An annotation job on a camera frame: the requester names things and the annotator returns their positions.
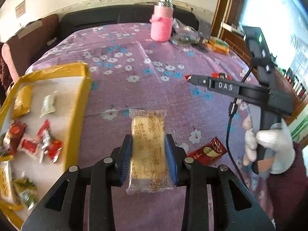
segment purple floral tablecloth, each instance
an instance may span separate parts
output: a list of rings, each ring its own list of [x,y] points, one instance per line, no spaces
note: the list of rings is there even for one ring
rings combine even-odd
[[[225,145],[228,107],[232,98],[196,87],[184,79],[186,74],[227,73],[240,81],[247,65],[233,52],[230,56],[202,53],[192,47],[169,42],[154,42],[150,24],[114,24],[77,31],[46,52],[27,73],[59,64],[86,62],[92,72],[92,88],[84,116],[80,146],[80,167],[94,165],[122,144],[131,133],[129,108],[167,110],[166,133],[176,144],[192,152],[217,136]],[[258,84],[251,74],[247,79]],[[238,101],[232,121],[230,150],[251,193],[272,218],[272,204],[266,181],[250,167],[243,167],[244,130],[247,104]],[[227,154],[212,164],[228,165],[235,173]],[[185,188],[168,192],[128,196],[127,184],[112,188],[117,230],[180,230]],[[213,210],[209,199],[209,209]]]

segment human hand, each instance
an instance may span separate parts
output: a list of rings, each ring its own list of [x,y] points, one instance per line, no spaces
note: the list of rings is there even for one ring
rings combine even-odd
[[[257,159],[258,144],[271,148],[275,151],[275,160],[271,168],[271,174],[281,174],[287,171],[295,159],[293,141],[287,124],[282,119],[281,129],[260,130],[253,133],[250,115],[243,121],[245,133],[245,154],[243,165],[248,166],[250,162]]]

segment maroon sleeve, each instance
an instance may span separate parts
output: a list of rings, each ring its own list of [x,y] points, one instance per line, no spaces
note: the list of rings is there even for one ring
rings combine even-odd
[[[301,209],[308,209],[307,192],[308,180],[304,166],[302,148],[294,143],[295,160],[292,166],[284,173],[270,175],[267,179],[269,194],[274,208],[274,219],[278,231],[287,231],[290,225],[306,226],[306,218],[301,218]]]

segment pink bottle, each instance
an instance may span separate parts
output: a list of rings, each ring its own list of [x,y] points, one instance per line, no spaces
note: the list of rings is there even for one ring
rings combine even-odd
[[[160,0],[158,5],[154,6],[154,14],[150,19],[151,38],[154,41],[168,41],[171,36],[173,21],[172,0]]]

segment cable connector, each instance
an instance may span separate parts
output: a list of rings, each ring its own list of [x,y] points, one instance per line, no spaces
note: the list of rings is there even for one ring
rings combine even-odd
[[[237,110],[238,110],[238,105],[235,102],[230,102],[229,117],[233,118],[233,116],[236,114]]]

